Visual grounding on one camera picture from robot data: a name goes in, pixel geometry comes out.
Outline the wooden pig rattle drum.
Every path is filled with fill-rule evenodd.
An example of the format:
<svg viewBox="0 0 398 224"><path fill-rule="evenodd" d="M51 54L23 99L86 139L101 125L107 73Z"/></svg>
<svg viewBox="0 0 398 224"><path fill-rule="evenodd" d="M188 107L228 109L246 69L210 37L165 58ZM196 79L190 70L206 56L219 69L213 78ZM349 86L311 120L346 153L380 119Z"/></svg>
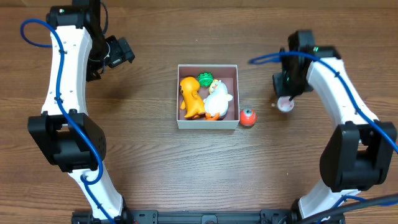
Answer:
<svg viewBox="0 0 398 224"><path fill-rule="evenodd" d="M272 103L272 106L283 113L288 113L293 110L295 103L294 100L290 100L289 96L281 96L275 103Z"/></svg>

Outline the orange round ball toy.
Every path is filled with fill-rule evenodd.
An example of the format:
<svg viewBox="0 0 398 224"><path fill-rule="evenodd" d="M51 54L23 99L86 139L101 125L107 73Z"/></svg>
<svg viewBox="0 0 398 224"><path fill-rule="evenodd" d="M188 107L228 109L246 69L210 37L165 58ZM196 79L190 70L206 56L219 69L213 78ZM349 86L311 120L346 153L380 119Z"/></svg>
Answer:
<svg viewBox="0 0 398 224"><path fill-rule="evenodd" d="M245 108L240 112L240 124L246 127L254 126L257 121L257 114L252 108Z"/></svg>

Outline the white plush duck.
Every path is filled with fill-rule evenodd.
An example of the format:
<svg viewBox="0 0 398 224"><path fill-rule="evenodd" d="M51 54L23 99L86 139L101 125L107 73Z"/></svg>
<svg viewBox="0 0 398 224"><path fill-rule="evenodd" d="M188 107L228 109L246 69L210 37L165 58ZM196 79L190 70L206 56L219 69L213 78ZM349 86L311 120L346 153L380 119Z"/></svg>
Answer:
<svg viewBox="0 0 398 224"><path fill-rule="evenodd" d="M229 102L233 95L228 93L227 86L221 81L214 79L209 87L210 94L203 100L205 106L205 119L216 121L224 119L229 108Z"/></svg>

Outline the green round toy wheel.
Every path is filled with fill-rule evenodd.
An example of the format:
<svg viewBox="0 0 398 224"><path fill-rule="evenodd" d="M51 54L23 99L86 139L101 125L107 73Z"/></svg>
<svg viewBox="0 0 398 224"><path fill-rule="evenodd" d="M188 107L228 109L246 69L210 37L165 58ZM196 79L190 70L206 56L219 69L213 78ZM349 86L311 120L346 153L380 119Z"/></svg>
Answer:
<svg viewBox="0 0 398 224"><path fill-rule="evenodd" d="M208 72L199 74L197 79L198 79L200 86L203 86L203 87L209 87L213 83L213 80L214 80L213 75Z"/></svg>

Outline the orange dinosaur toy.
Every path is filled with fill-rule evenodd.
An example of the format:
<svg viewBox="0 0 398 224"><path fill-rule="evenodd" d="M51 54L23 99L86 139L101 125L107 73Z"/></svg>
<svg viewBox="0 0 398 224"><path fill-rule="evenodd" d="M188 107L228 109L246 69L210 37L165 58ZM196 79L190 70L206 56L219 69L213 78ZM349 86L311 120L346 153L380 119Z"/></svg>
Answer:
<svg viewBox="0 0 398 224"><path fill-rule="evenodd" d="M184 118L198 119L206 113L203 99L198 93L200 87L199 81L194 77L186 77L181 80L179 90L183 101L180 104L180 109L186 111Z"/></svg>

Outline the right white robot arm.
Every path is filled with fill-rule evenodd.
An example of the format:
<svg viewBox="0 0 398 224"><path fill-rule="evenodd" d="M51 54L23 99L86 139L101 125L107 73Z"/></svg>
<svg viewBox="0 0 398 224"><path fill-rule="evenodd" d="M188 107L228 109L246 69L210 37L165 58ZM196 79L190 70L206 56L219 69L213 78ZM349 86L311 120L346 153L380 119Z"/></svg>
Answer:
<svg viewBox="0 0 398 224"><path fill-rule="evenodd" d="M296 201L294 220L343 223L342 203L385 181L397 129L365 105L333 46L317 46L310 30L289 35L288 45L277 53L282 70L272 77L279 109L290 111L296 96L316 91L334 128L320 157L321 179Z"/></svg>

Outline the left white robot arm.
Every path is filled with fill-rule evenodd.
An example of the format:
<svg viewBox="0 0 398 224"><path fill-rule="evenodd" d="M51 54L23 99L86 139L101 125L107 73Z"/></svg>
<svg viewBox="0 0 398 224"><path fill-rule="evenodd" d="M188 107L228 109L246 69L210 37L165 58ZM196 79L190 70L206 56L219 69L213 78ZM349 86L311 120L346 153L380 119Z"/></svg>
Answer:
<svg viewBox="0 0 398 224"><path fill-rule="evenodd" d="M108 11L97 0L53 6L43 25L50 31L52 65L41 112L27 128L47 161L80 186L91 211L75 212L72 223L132 223L132 213L106 170L106 138L88 116L86 84L106 68L132 62L124 38L107 36Z"/></svg>

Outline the white box pink interior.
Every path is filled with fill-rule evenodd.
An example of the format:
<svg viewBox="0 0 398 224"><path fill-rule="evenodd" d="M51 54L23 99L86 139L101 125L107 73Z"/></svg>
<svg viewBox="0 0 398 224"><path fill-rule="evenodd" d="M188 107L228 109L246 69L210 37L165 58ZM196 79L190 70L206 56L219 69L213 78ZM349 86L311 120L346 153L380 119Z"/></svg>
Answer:
<svg viewBox="0 0 398 224"><path fill-rule="evenodd" d="M186 119L186 111L180 109L183 96L179 92L179 84L185 77L199 76L201 73L211 73L213 78L221 80L233 96L223 119L205 121L204 118ZM178 65L177 70L177 109L176 120L179 129L236 129L239 123L239 81L237 65Z"/></svg>

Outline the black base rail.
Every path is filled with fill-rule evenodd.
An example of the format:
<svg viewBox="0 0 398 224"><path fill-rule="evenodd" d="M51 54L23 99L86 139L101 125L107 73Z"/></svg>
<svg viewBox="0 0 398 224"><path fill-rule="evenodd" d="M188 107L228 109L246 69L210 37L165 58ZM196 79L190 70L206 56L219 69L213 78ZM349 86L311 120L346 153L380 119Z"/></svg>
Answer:
<svg viewBox="0 0 398 224"><path fill-rule="evenodd" d="M298 210L262 209L257 212L159 212L157 210L132 210L130 215L117 217L116 223L136 224L206 224L206 223L298 223L308 214Z"/></svg>

